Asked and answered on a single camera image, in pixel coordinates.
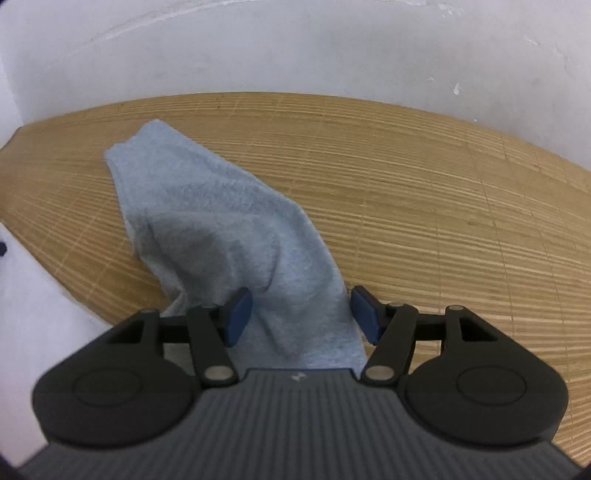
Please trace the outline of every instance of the gray garment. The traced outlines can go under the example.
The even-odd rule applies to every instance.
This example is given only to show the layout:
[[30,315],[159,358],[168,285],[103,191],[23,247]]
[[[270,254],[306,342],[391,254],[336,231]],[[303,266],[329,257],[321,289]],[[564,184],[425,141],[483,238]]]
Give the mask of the gray garment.
[[365,353],[333,258],[298,204],[164,122],[105,152],[136,253],[172,300],[165,315],[223,304],[254,311],[228,349],[247,368],[353,368]]

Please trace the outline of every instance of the brown mat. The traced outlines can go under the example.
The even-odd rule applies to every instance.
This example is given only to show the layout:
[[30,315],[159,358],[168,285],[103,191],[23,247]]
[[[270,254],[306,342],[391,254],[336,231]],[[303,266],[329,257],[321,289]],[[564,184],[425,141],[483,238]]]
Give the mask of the brown mat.
[[349,287],[464,304],[552,364],[570,390],[556,442],[591,460],[590,172],[467,122],[322,96],[155,98],[23,127],[0,151],[0,220],[113,323],[167,304],[102,157],[153,118],[299,202]]

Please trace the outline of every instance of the wooden table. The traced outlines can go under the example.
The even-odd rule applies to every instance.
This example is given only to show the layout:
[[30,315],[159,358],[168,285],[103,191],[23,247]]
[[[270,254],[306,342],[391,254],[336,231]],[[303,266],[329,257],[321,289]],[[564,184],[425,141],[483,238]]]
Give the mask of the wooden table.
[[348,287],[464,304],[550,363],[570,390],[556,442],[591,460],[590,172],[468,122],[324,96],[172,96],[22,127],[0,151],[0,220],[112,323],[167,304],[102,156],[154,118],[299,202]]

